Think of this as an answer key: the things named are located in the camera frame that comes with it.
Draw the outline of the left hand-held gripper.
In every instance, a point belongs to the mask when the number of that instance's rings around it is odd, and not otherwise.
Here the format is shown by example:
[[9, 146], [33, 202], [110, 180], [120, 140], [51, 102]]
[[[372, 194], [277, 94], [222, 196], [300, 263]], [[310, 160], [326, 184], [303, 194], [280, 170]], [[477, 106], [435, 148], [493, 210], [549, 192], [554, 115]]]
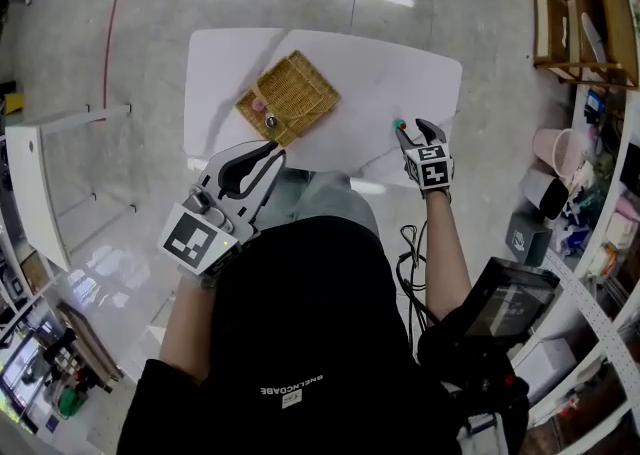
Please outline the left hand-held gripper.
[[194, 277], [218, 276], [257, 233], [253, 222], [286, 162], [278, 148], [257, 140], [213, 155], [199, 185], [173, 205], [159, 250]]

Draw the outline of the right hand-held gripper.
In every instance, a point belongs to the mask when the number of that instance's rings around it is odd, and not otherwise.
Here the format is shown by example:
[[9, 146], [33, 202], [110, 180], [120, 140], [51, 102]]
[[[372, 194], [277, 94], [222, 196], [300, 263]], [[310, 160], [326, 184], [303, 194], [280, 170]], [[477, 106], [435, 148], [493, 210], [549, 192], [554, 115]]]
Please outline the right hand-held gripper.
[[439, 126], [422, 118], [416, 118], [415, 123], [424, 138], [422, 145], [414, 143], [403, 128], [395, 128], [405, 172], [421, 192], [448, 189], [453, 179], [454, 163], [446, 135]]

